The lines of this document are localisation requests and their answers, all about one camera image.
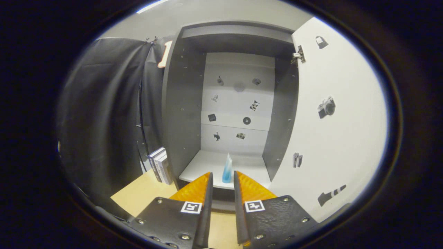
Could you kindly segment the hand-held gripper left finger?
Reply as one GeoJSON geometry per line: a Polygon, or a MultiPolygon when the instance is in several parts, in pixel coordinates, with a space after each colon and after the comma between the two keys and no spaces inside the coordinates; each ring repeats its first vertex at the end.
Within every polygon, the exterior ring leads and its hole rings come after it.
{"type": "Polygon", "coordinates": [[[156,197],[129,227],[155,249],[208,248],[213,174],[207,172],[171,197],[156,197]]]}

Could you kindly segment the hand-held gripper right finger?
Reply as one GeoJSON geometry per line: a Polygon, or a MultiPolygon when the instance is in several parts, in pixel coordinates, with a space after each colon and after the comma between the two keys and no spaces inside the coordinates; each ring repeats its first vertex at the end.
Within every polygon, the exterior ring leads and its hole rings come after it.
{"type": "Polygon", "coordinates": [[[317,229],[293,197],[276,196],[240,171],[233,179],[237,242],[244,249],[295,248],[317,229]]]}

